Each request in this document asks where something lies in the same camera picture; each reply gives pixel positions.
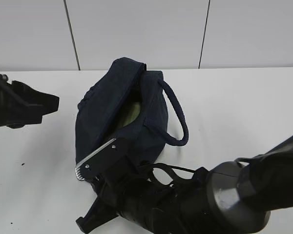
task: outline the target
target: table surface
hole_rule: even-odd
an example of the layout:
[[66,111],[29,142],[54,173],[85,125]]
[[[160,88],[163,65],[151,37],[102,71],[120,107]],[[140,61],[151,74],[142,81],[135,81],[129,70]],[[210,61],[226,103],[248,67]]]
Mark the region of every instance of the table surface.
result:
[[[210,170],[265,153],[293,134],[293,68],[163,72],[183,107],[190,138],[184,147],[166,146],[159,162]],[[42,124],[0,128],[0,234],[81,233],[75,220],[86,214],[96,195],[74,173],[77,104],[105,73],[7,73],[11,80],[58,95],[60,107]],[[168,132],[181,137],[170,104],[168,111]],[[158,177],[167,181],[164,174]],[[93,233],[149,232],[116,218]],[[260,233],[293,234],[293,208],[272,212]]]

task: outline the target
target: fabric bag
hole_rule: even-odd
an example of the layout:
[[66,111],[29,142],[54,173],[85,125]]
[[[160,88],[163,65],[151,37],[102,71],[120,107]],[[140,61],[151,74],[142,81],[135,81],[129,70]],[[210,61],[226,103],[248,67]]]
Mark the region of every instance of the fabric bag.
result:
[[[177,140],[167,133],[166,93],[183,129]],[[138,166],[153,163],[165,144],[183,146],[188,127],[182,108],[161,71],[147,71],[144,63],[129,58],[115,60],[107,74],[78,104],[76,163],[105,142],[130,140],[128,156]]]

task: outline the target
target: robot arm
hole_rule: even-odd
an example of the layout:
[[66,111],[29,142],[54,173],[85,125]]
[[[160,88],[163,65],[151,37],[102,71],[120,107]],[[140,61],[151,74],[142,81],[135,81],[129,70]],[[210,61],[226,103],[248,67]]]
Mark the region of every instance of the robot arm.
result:
[[19,81],[7,81],[7,75],[0,74],[0,126],[39,124],[42,116],[58,110],[57,96],[38,92]]

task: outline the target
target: white wall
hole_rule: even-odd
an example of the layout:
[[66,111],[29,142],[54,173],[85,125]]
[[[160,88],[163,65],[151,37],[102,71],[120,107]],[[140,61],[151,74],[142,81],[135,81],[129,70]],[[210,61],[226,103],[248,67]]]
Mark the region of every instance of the white wall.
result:
[[293,67],[293,0],[211,0],[201,68]]
[[76,70],[62,0],[0,0],[0,70]]
[[67,0],[81,69],[119,57],[149,68],[198,68],[208,0]]
[[[293,66],[293,0],[66,1],[82,70]],[[0,70],[77,69],[64,0],[0,0]]]

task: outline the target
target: bag handle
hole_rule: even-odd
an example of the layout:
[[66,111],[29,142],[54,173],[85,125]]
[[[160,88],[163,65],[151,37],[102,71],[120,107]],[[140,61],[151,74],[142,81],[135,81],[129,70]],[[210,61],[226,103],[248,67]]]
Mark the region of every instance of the bag handle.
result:
[[149,129],[155,131],[158,135],[160,135],[166,141],[167,144],[172,146],[184,146],[189,140],[189,131],[186,124],[184,112],[182,111],[180,103],[176,95],[174,94],[173,90],[170,88],[170,86],[162,79],[158,80],[158,84],[163,88],[172,107],[174,108],[174,111],[182,126],[184,136],[181,140],[177,140],[176,138],[168,134],[166,131],[164,131],[160,126],[158,126],[158,124],[154,120],[151,120],[149,118],[145,119],[144,125]]

